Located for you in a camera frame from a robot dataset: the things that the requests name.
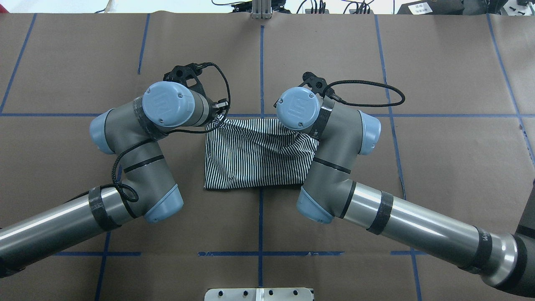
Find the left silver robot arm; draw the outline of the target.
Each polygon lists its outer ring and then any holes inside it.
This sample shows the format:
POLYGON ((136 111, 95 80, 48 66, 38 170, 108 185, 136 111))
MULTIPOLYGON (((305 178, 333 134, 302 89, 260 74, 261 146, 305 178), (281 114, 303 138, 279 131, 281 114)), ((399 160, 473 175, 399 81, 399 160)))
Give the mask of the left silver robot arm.
POLYGON ((183 200, 159 141, 184 126, 204 133, 229 91, 212 101, 162 81, 96 116, 2 121, 1 278, 137 218, 177 213, 183 200))

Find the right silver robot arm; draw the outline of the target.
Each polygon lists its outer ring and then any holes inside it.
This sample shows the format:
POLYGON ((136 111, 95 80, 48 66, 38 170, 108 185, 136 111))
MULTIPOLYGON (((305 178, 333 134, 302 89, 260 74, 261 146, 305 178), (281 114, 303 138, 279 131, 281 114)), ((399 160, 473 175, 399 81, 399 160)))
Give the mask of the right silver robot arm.
POLYGON ((357 156, 371 153, 382 131, 378 118, 343 109, 338 97, 292 87, 274 107, 279 122, 317 140, 296 207, 308 219, 337 217, 371 234, 416 248, 512 295, 535 295, 534 192, 516 231, 493 234, 350 179, 357 156))

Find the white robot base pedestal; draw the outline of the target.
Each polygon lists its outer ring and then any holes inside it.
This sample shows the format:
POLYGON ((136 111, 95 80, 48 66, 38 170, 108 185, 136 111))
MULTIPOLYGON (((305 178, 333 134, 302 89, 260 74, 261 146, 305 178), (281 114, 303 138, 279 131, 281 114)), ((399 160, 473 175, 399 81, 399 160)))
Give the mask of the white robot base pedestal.
POLYGON ((209 289, 205 301, 314 301, 313 289, 290 288, 220 288, 209 289))

